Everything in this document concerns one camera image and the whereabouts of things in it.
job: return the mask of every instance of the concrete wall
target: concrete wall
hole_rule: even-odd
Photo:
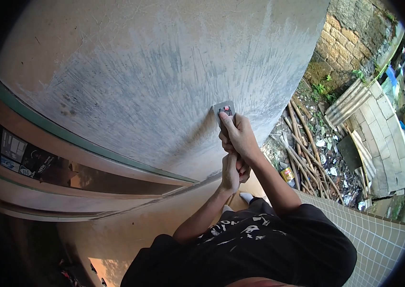
[[[370,151],[376,177],[372,182],[375,198],[405,188],[405,136],[389,99],[375,82],[371,96],[354,113],[363,145]]]
[[[233,100],[261,144],[296,89],[328,0],[34,0],[0,54],[29,108],[124,157],[197,181]]]

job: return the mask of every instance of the grid tile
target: grid tile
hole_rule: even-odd
[[[357,249],[354,272],[344,286],[381,285],[405,251],[405,223],[349,209],[330,199],[302,192],[298,196],[303,203],[320,208]]]

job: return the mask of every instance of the green trim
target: green trim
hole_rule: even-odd
[[[135,160],[126,158],[115,152],[109,151],[106,148],[97,146],[97,145],[93,144],[92,142],[87,141],[78,135],[75,135],[74,133],[62,128],[61,126],[55,124],[54,122],[50,121],[49,119],[41,116],[37,112],[33,111],[30,107],[25,106],[20,100],[18,100],[18,98],[10,90],[8,90],[4,86],[4,84],[2,82],[0,82],[0,100],[2,100],[5,105],[10,107],[13,111],[17,112],[23,118],[27,119],[29,122],[37,125],[41,129],[44,129],[45,131],[57,136],[58,138],[60,138],[64,141],[68,141],[81,148],[84,148],[87,151],[96,153],[105,158],[112,159],[112,160],[120,162],[122,164],[126,164],[129,166],[138,168],[138,169],[143,169],[143,170],[149,171],[149,172],[157,174],[157,175],[164,175],[164,176],[168,176],[171,178],[179,179],[182,181],[188,181],[188,182],[192,182],[192,183],[198,182],[198,181],[195,181],[188,177],[176,175],[176,174],[170,173],[170,172],[162,170],[162,169],[157,169],[152,166],[139,163]]]

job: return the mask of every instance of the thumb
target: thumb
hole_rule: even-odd
[[[225,112],[220,112],[218,114],[218,116],[220,117],[220,119],[222,120],[222,123],[224,124],[224,126],[228,130],[228,133],[232,133],[235,130],[237,130],[237,128],[234,126],[232,116],[231,117],[228,116]]]
[[[237,153],[228,154],[228,170],[236,169]]]

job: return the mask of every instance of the hand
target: hand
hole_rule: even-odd
[[[220,186],[225,192],[235,193],[239,189],[239,185],[249,179],[251,168],[236,152],[224,156],[222,163],[222,183]]]
[[[236,125],[234,125],[232,116],[228,116],[224,112],[218,115],[229,134],[229,140],[222,132],[218,135],[220,140],[222,140],[222,147],[226,152],[239,153],[248,164],[251,164],[256,157],[263,156],[248,118],[237,113],[235,114]]]

